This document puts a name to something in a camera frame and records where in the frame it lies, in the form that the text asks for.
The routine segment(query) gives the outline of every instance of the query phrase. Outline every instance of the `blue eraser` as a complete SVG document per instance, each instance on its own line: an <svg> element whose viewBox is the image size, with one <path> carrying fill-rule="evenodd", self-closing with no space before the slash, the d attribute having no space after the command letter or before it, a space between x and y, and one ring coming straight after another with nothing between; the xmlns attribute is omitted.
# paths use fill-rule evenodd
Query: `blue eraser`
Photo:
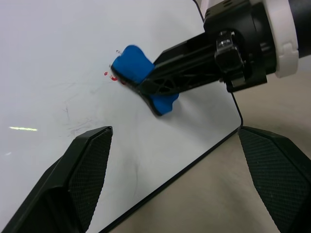
<svg viewBox="0 0 311 233"><path fill-rule="evenodd" d="M162 116L172 111L173 102L178 99L179 94L170 96L145 95L135 89L154 68L155 65L135 45L126 47L111 66L112 71L119 79L140 94L156 115Z"/></svg>

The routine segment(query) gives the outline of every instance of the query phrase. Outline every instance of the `white surface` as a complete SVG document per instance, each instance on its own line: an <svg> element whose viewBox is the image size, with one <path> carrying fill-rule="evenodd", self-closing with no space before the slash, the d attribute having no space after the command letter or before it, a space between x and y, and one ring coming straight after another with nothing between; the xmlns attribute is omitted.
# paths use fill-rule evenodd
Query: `white surface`
<svg viewBox="0 0 311 233"><path fill-rule="evenodd" d="M223 84L182 94L172 113L156 118L103 75L129 44L154 61L203 32L191 0L2 0L0 31L0 230L85 131L114 129L88 230L97 233L241 123Z"/></svg>
<svg viewBox="0 0 311 233"><path fill-rule="evenodd" d="M298 70L296 27L288 0L262 0L276 46L276 76L295 74Z"/></svg>
<svg viewBox="0 0 311 233"><path fill-rule="evenodd" d="M299 59L298 70L306 71L306 72L311 71L311 56L307 56L307 57Z"/></svg>
<svg viewBox="0 0 311 233"><path fill-rule="evenodd" d="M205 17L206 10L209 8L209 0L202 0L200 4L200 9L203 17Z"/></svg>

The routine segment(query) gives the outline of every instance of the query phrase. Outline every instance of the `textured black surface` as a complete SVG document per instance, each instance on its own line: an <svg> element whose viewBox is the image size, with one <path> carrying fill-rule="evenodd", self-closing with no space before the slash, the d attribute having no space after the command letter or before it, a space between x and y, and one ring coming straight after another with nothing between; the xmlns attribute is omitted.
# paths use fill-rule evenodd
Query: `textured black surface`
<svg viewBox="0 0 311 233"><path fill-rule="evenodd" d="M255 188L280 232L297 232L295 228L299 227L298 222L310 198L310 183L274 143L277 134L265 134L266 137L240 130L249 171Z"/></svg>
<svg viewBox="0 0 311 233"><path fill-rule="evenodd" d="M107 129L92 139L69 181L69 193L84 232L91 223L104 184L111 137L112 130Z"/></svg>

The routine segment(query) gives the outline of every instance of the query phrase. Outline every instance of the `red marker stain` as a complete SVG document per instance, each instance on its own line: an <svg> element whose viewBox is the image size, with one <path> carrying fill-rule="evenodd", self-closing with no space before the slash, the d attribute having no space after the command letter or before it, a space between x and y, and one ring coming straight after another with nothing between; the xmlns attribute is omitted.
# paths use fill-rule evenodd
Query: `red marker stain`
<svg viewBox="0 0 311 233"><path fill-rule="evenodd" d="M112 75L110 75L110 78L111 78L112 81L117 81L118 80L118 78L113 77Z"/></svg>

